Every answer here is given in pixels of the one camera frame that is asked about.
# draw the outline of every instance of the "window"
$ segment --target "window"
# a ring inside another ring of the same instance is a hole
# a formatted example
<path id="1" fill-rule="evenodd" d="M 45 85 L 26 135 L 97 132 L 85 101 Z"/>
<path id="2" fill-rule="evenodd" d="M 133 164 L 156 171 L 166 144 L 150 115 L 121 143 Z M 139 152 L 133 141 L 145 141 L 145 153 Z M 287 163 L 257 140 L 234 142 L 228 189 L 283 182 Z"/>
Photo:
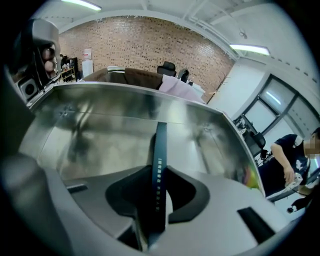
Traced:
<path id="1" fill-rule="evenodd" d="M 305 101 L 298 97 L 289 108 L 285 116 L 288 124 L 293 130 L 297 130 L 298 134 L 308 139 L 317 127 L 320 127 L 320 121 Z"/>
<path id="2" fill-rule="evenodd" d="M 295 93 L 284 86 L 277 79 L 269 79 L 260 97 L 279 114 L 285 111 L 294 98 Z"/>
<path id="3" fill-rule="evenodd" d="M 276 119 L 276 115 L 260 100 L 257 100 L 244 115 L 255 130 L 261 133 Z"/>

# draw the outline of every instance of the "white wall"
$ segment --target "white wall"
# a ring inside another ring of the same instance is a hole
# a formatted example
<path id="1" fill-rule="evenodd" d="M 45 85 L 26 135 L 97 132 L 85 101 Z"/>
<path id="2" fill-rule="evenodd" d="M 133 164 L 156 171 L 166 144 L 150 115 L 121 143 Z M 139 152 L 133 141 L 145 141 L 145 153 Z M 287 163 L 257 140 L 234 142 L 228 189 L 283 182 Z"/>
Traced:
<path id="1" fill-rule="evenodd" d="M 208 106 L 224 111 L 233 120 L 249 106 L 267 79 L 265 64 L 240 58 Z"/>

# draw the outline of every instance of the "black speaker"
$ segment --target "black speaker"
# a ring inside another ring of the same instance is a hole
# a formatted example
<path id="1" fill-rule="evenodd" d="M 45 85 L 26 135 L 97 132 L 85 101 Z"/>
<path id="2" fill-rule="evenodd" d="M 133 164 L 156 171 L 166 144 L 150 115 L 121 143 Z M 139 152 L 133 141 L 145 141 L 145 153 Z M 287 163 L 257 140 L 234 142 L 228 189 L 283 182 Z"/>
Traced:
<path id="1" fill-rule="evenodd" d="M 78 58 L 77 57 L 70 58 L 67 61 L 70 64 L 70 68 L 74 68 L 74 74 L 75 74 L 75 77 L 77 77 L 77 74 L 78 74 Z"/>

